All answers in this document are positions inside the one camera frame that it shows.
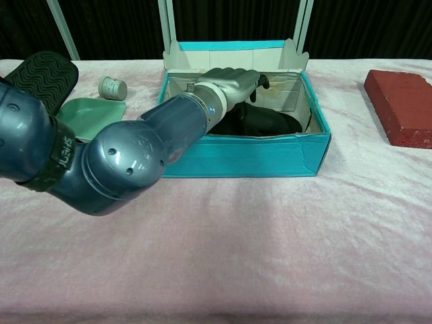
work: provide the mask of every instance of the robotic arm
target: robotic arm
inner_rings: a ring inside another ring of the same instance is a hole
[[[110,214],[155,184],[235,104],[254,101],[261,85],[269,81],[254,70],[215,68],[138,120],[81,143],[39,100],[0,84],[0,177],[83,213]]]

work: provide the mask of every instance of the open box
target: open box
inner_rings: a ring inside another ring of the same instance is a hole
[[[158,103],[185,91],[212,68],[254,69],[270,88],[258,88],[248,103],[286,113],[302,133],[271,137],[207,134],[175,163],[164,178],[300,177],[317,175],[331,132],[305,73],[308,53],[297,54],[292,39],[234,42],[181,42],[175,38],[172,3],[160,6],[165,41],[165,80]]]

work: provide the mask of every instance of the fuzzy pink cloth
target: fuzzy pink cloth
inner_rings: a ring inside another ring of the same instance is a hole
[[[0,61],[0,76],[18,64]],[[76,65],[69,99],[98,97],[108,75],[130,89],[125,119],[155,106],[162,61]],[[162,179],[99,218],[0,180],[0,323],[432,319],[432,150],[389,144],[371,69],[432,80],[432,61],[310,60],[333,133],[315,178]]]

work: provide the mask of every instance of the dark background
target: dark background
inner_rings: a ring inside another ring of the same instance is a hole
[[[293,38],[300,0],[173,0],[179,41]],[[157,0],[59,0],[81,59],[161,59]],[[0,59],[69,57],[45,0],[0,0]],[[432,59],[432,0],[315,0],[311,59]]]

